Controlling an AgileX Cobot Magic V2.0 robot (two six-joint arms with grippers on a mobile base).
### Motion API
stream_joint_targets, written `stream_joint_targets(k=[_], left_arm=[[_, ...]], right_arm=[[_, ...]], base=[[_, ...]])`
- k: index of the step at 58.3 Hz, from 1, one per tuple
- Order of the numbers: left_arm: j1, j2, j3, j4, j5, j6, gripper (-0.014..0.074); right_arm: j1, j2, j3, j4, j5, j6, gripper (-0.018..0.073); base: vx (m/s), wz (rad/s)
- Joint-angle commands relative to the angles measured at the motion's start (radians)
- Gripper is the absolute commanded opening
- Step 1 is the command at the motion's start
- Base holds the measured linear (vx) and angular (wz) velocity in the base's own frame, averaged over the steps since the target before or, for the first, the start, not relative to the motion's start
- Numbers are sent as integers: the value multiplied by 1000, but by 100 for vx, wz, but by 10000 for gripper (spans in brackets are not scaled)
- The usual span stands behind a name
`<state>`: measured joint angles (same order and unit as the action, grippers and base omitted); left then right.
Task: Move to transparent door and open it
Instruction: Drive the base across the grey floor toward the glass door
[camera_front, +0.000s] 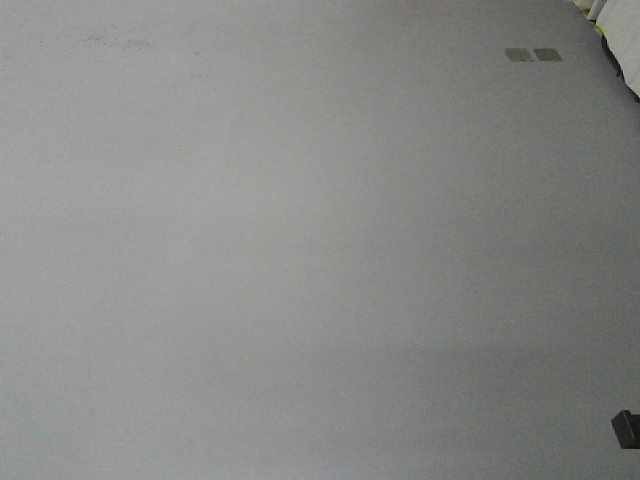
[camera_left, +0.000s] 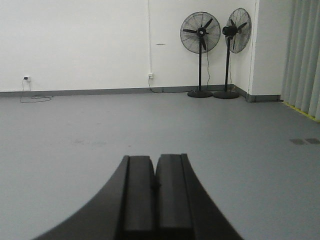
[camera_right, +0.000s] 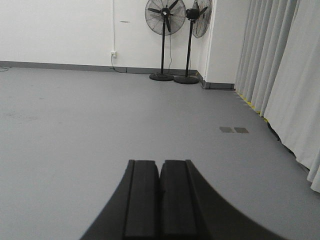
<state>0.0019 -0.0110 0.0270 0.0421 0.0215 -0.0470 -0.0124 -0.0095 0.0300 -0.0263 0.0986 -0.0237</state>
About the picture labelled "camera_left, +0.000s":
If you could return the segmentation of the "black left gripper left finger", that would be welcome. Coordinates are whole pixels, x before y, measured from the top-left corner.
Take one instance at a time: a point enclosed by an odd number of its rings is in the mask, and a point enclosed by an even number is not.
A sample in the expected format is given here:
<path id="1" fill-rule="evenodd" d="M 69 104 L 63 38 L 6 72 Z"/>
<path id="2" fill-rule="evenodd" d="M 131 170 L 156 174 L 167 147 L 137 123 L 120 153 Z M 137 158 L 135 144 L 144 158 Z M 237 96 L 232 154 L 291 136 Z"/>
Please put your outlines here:
<path id="1" fill-rule="evenodd" d="M 124 156 L 98 193 L 38 240 L 144 240 L 155 230 L 154 169 L 149 156 Z"/>

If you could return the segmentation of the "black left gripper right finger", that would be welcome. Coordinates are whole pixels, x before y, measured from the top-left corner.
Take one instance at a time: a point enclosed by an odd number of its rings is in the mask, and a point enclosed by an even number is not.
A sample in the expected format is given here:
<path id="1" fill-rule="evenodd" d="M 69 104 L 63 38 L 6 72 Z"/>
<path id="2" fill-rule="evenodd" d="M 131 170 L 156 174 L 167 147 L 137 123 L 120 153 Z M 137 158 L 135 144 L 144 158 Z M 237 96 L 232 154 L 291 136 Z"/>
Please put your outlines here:
<path id="1" fill-rule="evenodd" d="M 187 154 L 162 154 L 155 178 L 161 240 L 242 239 L 201 184 Z"/>

